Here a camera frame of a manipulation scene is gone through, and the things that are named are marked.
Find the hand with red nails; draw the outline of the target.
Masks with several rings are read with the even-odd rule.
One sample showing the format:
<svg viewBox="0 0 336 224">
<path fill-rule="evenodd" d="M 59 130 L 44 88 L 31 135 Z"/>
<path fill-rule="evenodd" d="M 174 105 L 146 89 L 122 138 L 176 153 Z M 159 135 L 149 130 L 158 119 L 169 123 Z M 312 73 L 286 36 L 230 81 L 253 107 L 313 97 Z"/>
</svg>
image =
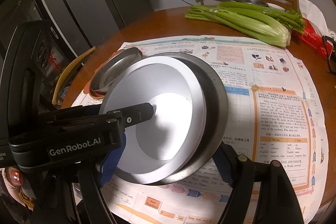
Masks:
<svg viewBox="0 0 336 224">
<path fill-rule="evenodd" d="M 1 168 L 1 214 L 5 223 L 31 223 L 36 196 L 16 166 Z"/>
</svg>

